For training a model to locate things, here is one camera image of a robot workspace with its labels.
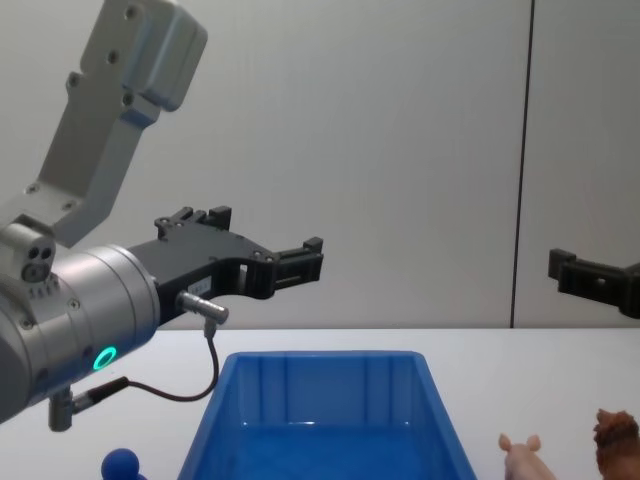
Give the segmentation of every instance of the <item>white wall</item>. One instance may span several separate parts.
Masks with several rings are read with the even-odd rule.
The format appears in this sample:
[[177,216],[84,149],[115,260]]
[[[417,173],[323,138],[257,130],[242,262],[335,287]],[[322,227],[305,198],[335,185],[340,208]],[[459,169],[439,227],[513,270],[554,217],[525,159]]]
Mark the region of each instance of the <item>white wall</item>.
[[537,0],[516,326],[638,326],[557,293],[549,249],[640,260],[640,4]]
[[[319,284],[221,299],[231,327],[508,325],[529,0],[183,4],[210,33],[192,90],[81,246],[227,204],[273,249],[326,241]],[[37,174],[99,7],[3,6],[0,201]]]

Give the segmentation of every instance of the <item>blue ball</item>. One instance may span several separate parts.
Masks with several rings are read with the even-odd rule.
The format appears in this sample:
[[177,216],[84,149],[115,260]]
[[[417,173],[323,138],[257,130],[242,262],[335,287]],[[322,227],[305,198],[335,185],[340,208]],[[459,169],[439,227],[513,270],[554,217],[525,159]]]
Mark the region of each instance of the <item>blue ball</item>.
[[102,462],[104,480],[138,480],[139,471],[138,457],[126,448],[114,450]]

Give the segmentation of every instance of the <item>blue container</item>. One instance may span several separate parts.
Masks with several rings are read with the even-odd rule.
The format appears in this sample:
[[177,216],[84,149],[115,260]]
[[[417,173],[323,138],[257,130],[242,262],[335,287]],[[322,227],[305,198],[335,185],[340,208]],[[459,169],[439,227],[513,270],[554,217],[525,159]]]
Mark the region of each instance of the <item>blue container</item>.
[[475,480],[422,355],[240,353],[180,480]]

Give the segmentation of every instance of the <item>white table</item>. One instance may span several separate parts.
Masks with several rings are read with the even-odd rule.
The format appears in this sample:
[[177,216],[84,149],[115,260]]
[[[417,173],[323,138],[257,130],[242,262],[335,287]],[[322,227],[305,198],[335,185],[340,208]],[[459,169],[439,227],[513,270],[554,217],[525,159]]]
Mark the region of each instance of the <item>white table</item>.
[[[542,437],[559,480],[600,479],[592,428],[598,408],[640,416],[640,330],[286,330],[220,332],[221,358],[238,351],[404,349],[422,353],[479,479],[504,478],[501,431]],[[195,393],[211,374],[200,332],[160,332],[151,343],[76,385],[126,374]],[[0,426],[0,478],[97,479],[105,454],[127,447],[149,480],[175,479],[208,400],[176,404],[126,390],[47,428],[46,403]]]

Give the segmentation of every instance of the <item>brown toy animal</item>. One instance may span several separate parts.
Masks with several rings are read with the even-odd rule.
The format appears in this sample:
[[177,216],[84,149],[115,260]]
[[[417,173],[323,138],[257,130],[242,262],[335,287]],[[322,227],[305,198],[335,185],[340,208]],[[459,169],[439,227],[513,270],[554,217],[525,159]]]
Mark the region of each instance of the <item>brown toy animal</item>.
[[596,459],[604,480],[640,480],[638,424],[627,412],[600,410],[593,438]]
[[509,437],[503,433],[498,444],[508,452],[504,459],[506,480],[556,480],[551,470],[535,454],[542,446],[537,435],[529,437],[525,445],[512,445]]

